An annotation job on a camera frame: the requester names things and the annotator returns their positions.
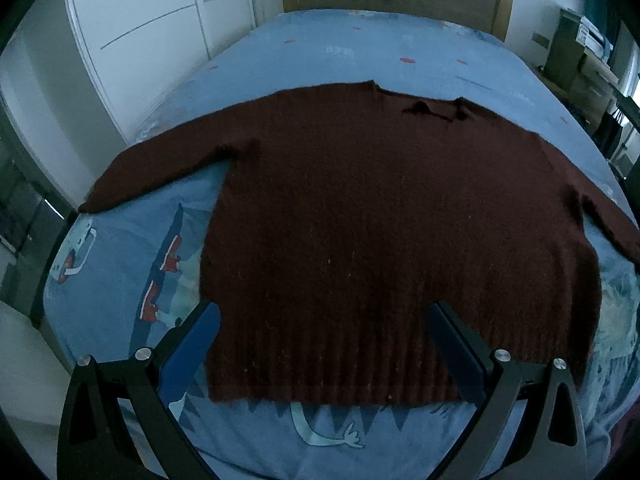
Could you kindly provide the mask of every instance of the blue bed sheet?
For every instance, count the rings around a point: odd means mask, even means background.
[[[398,14],[314,10],[282,14],[205,65],[152,114],[138,140],[272,92],[374,79],[430,98],[464,96],[562,150],[632,218],[587,134],[521,60],[489,35]],[[127,358],[154,346],[198,300],[204,234],[228,162],[220,162],[111,211],[81,216],[60,247],[45,288],[50,325],[70,362]],[[580,390],[590,476],[605,463],[608,432],[640,394],[633,265],[587,218],[603,301],[594,352]],[[426,478],[474,408],[462,402],[412,410],[379,406],[213,403],[200,368],[172,412],[223,479]],[[132,434],[151,469],[134,416]],[[514,414],[485,468],[502,461],[522,414]]]

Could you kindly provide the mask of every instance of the mattress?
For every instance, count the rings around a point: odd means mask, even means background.
[[[375,80],[427,98],[463,96],[532,130],[559,148],[633,219],[622,190],[591,139],[523,62],[500,41],[451,23],[401,14],[310,10],[281,14],[198,70],[141,128],[137,141],[226,106],[272,92]],[[199,257],[228,162],[219,162],[113,210],[78,218],[44,291],[49,323],[72,363],[129,357],[154,346],[198,301]],[[579,392],[593,477],[609,455],[609,431],[640,394],[634,266],[589,218],[598,254],[602,307],[594,351]],[[150,312],[145,305],[158,310]],[[172,412],[223,479],[426,478],[474,407],[447,402],[402,406],[306,406],[208,399],[200,367]],[[484,473],[513,438],[522,405]],[[130,432],[148,466],[130,406]]]

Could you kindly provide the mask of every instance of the metal screw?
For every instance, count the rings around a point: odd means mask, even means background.
[[[141,348],[136,351],[136,359],[138,361],[146,361],[151,357],[151,348]]]
[[[496,350],[494,355],[498,361],[502,361],[503,363],[511,361],[511,354],[502,348]]]
[[[78,358],[78,366],[87,366],[91,362],[90,355],[81,355]]]

